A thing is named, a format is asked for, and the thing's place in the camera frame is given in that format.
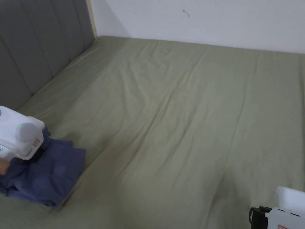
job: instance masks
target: label sticker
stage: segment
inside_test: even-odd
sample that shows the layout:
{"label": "label sticker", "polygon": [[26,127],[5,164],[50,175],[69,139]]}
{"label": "label sticker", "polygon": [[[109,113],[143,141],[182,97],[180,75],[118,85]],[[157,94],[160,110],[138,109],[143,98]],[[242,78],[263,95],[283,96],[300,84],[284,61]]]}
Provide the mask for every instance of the label sticker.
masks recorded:
{"label": "label sticker", "polygon": [[33,151],[33,149],[32,148],[30,148],[30,150],[27,152],[27,154],[25,154],[24,156],[25,157],[27,157],[28,155],[30,155],[31,154],[31,152]]}
{"label": "label sticker", "polygon": [[33,145],[34,145],[35,147],[37,147],[38,144],[39,144],[39,142],[40,142],[40,141],[36,138],[36,140],[34,141]]}

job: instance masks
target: folded fabric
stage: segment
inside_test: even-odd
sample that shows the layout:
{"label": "folded fabric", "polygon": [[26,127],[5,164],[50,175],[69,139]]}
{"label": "folded fabric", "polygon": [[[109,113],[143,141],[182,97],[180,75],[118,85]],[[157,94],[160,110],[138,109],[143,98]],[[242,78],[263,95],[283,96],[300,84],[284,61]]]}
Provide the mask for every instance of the folded fabric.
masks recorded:
{"label": "folded fabric", "polygon": [[32,159],[11,160],[7,173],[0,175],[0,193],[52,207],[69,195],[83,172],[86,150],[50,135],[45,128],[44,141]]}

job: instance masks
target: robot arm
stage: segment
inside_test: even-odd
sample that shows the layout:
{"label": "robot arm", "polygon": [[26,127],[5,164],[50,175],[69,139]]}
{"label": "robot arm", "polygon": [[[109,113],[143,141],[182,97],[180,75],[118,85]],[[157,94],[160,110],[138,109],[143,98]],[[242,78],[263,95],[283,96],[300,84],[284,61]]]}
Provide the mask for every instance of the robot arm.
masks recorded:
{"label": "robot arm", "polygon": [[279,207],[251,208],[251,229],[301,229],[305,225],[305,192],[278,187]]}
{"label": "robot arm", "polygon": [[0,106],[0,158],[29,160],[43,142],[45,124]]}

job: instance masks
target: green bed sheet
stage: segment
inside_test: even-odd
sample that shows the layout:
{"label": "green bed sheet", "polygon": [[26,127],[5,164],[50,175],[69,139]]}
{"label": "green bed sheet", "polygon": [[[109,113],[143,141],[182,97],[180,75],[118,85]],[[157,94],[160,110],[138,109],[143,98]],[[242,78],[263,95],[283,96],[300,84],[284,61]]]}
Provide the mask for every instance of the green bed sheet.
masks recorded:
{"label": "green bed sheet", "polygon": [[62,207],[0,196],[0,228],[250,228],[304,191],[300,54],[99,37],[19,112],[86,148]]}

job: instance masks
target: hand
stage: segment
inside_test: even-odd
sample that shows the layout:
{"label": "hand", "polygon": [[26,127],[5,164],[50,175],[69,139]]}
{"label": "hand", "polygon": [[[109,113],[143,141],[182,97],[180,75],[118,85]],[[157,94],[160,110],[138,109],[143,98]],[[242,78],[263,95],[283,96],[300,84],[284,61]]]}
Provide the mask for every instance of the hand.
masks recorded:
{"label": "hand", "polygon": [[5,175],[9,168],[9,161],[0,158],[0,174]]}

